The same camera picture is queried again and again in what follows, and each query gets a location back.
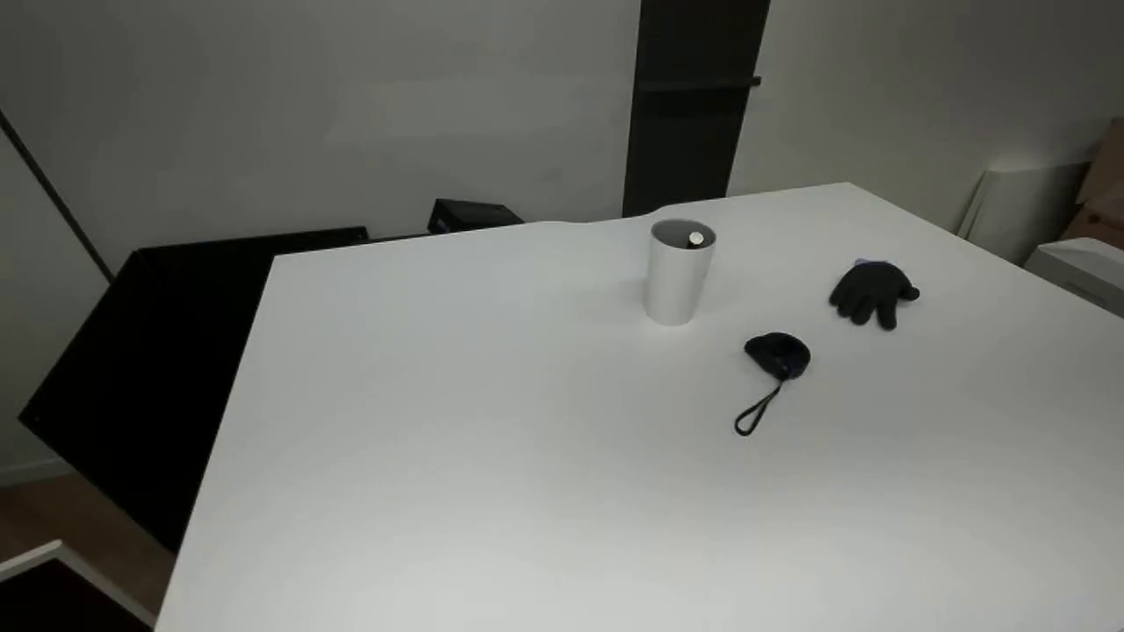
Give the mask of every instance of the gray wall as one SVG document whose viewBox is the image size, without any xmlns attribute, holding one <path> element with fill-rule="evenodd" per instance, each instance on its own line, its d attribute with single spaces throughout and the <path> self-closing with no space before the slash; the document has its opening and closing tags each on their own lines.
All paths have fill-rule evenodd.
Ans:
<svg viewBox="0 0 1124 632">
<path fill-rule="evenodd" d="M 946 228 L 1124 116 L 1120 0 L 772 0 L 730 192 L 861 181 Z"/>
<path fill-rule="evenodd" d="M 94 258 L 0 134 L 0 483 L 63 470 L 16 415 L 101 292 Z"/>
<path fill-rule="evenodd" d="M 111 266 L 432 195 L 622 212 L 640 0 L 0 2 L 0 106 Z"/>
</svg>

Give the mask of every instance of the tabletop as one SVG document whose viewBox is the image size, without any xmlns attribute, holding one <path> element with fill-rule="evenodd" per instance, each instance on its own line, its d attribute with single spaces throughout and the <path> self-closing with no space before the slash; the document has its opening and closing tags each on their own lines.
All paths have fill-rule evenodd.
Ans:
<svg viewBox="0 0 1124 632">
<path fill-rule="evenodd" d="M 649 322 L 649 226 L 716 228 Z M 898 331 L 824 297 L 861 258 Z M 785 331 L 772 388 L 741 343 Z M 158 632 L 1124 629 L 1124 322 L 858 188 L 279 257 Z"/>
</svg>

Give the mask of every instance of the black glove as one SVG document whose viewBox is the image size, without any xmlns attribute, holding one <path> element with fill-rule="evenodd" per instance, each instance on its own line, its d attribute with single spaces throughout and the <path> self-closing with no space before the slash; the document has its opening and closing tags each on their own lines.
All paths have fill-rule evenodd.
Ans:
<svg viewBox="0 0 1124 632">
<path fill-rule="evenodd" d="M 908 276 L 892 264 L 861 258 L 839 276 L 830 301 L 841 319 L 858 326 L 866 322 L 871 313 L 879 313 L 882 331 L 892 331 L 898 322 L 898 301 L 912 301 L 918 296 L 920 292 L 908 283 Z"/>
</svg>

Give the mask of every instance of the chair backrest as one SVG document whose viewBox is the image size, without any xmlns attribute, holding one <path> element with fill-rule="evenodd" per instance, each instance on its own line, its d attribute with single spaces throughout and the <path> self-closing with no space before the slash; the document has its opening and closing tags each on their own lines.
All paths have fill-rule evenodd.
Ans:
<svg viewBox="0 0 1124 632">
<path fill-rule="evenodd" d="M 0 629 L 146 632 L 153 614 L 63 541 L 0 563 Z"/>
<path fill-rule="evenodd" d="M 180 550 L 270 258 L 351 241 L 366 228 L 138 250 L 19 421 Z"/>
</svg>

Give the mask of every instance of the white cylindrical container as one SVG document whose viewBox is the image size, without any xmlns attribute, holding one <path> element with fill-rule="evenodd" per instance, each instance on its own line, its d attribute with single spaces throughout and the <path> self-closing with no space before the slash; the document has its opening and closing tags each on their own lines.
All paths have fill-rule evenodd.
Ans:
<svg viewBox="0 0 1124 632">
<path fill-rule="evenodd" d="M 667 326 L 694 317 L 713 241 L 713 228 L 700 220 L 667 219 L 654 226 L 654 250 L 642 283 L 645 317 Z"/>
</svg>

